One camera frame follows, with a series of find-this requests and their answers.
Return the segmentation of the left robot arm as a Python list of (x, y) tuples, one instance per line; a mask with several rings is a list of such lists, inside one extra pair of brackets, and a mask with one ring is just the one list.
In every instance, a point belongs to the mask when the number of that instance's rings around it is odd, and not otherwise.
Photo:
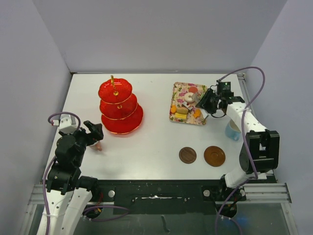
[(81, 164), (88, 146), (104, 137), (102, 124), (84, 121), (85, 127), (72, 132), (59, 130), (55, 154), (44, 173), (45, 208), (37, 233), (71, 235), (89, 201), (99, 197), (98, 180), (81, 174)]

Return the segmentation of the metal tongs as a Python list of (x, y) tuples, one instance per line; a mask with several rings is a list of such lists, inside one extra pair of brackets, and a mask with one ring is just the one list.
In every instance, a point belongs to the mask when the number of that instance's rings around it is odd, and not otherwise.
[(194, 94), (196, 95), (195, 101), (194, 101), (194, 110), (200, 109), (200, 111), (201, 111), (201, 116), (196, 118), (196, 119), (198, 119), (201, 122), (206, 123), (206, 119), (208, 118), (209, 113), (203, 108), (203, 105), (201, 103), (201, 96), (198, 93), (194, 93)]

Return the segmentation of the brown saucer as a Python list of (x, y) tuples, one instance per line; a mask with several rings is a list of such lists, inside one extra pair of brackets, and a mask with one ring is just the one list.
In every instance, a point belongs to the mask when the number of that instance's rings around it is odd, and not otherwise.
[(206, 163), (213, 167), (220, 167), (225, 162), (225, 153), (217, 146), (207, 147), (204, 151), (203, 157)]

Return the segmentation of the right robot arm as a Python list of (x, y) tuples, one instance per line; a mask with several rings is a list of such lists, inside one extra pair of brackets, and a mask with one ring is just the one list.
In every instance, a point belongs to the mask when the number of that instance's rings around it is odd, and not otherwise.
[(262, 125), (252, 114), (242, 97), (231, 91), (230, 82), (218, 82), (217, 88), (207, 89), (196, 107), (209, 114), (218, 110), (228, 116), (240, 128), (243, 146), (239, 154), (240, 166), (224, 176), (225, 184), (218, 187), (218, 195), (229, 200), (235, 195), (235, 187), (249, 179), (258, 179), (278, 167), (280, 136)]

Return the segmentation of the floral serving tray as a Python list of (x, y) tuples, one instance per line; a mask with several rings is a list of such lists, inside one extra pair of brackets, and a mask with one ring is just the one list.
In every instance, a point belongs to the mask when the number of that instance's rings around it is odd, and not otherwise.
[(204, 126), (206, 113), (196, 105), (207, 91), (205, 85), (176, 82), (173, 85), (169, 120)]

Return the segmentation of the red three-tier cake stand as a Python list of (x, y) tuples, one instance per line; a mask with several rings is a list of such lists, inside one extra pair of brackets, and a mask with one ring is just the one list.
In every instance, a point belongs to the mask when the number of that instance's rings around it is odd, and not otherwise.
[(105, 128), (118, 135), (137, 129), (143, 120), (143, 109), (133, 94), (133, 87), (124, 78), (111, 78), (98, 90), (101, 121)]

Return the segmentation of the white frosted donut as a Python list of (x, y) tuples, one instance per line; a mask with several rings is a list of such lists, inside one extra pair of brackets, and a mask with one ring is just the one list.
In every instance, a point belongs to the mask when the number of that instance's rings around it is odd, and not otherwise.
[(193, 103), (195, 101), (195, 96), (196, 95), (194, 93), (192, 93), (192, 92), (186, 93), (184, 95), (184, 100), (187, 103)]

